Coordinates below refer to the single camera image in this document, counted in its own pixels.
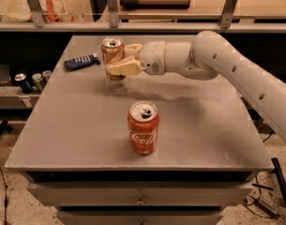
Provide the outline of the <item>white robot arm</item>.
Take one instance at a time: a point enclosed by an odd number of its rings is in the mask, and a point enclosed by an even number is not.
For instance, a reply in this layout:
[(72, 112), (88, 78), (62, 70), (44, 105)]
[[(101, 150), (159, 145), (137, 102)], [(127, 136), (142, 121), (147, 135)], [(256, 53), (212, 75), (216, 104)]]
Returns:
[(202, 31), (191, 41), (129, 44), (125, 57), (106, 66), (114, 76), (177, 73), (193, 80), (224, 77), (286, 143), (286, 83), (248, 60), (229, 41)]

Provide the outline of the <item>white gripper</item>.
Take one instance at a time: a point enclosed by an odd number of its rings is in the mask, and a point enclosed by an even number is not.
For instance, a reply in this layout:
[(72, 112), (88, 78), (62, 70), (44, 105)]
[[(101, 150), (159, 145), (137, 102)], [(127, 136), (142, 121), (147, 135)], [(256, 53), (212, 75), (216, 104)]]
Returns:
[(126, 58), (106, 65), (106, 71), (114, 76), (134, 76), (142, 71), (148, 75), (163, 75), (165, 73), (165, 48), (165, 41), (151, 41), (144, 45), (128, 44), (124, 49)]

